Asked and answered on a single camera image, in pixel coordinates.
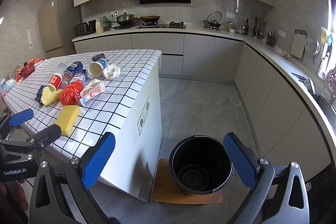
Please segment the person left hand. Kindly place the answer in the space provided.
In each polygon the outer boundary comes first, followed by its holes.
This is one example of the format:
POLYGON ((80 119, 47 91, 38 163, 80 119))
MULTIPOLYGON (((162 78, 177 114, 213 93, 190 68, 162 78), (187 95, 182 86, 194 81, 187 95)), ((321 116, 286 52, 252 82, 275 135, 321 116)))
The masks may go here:
POLYGON ((27 202, 25 190, 22 185, 25 183, 25 180, 16 180, 9 188, 4 182, 1 182, 1 192, 4 196, 11 194, 14 201, 18 204, 22 211, 28 211, 29 203, 27 202))

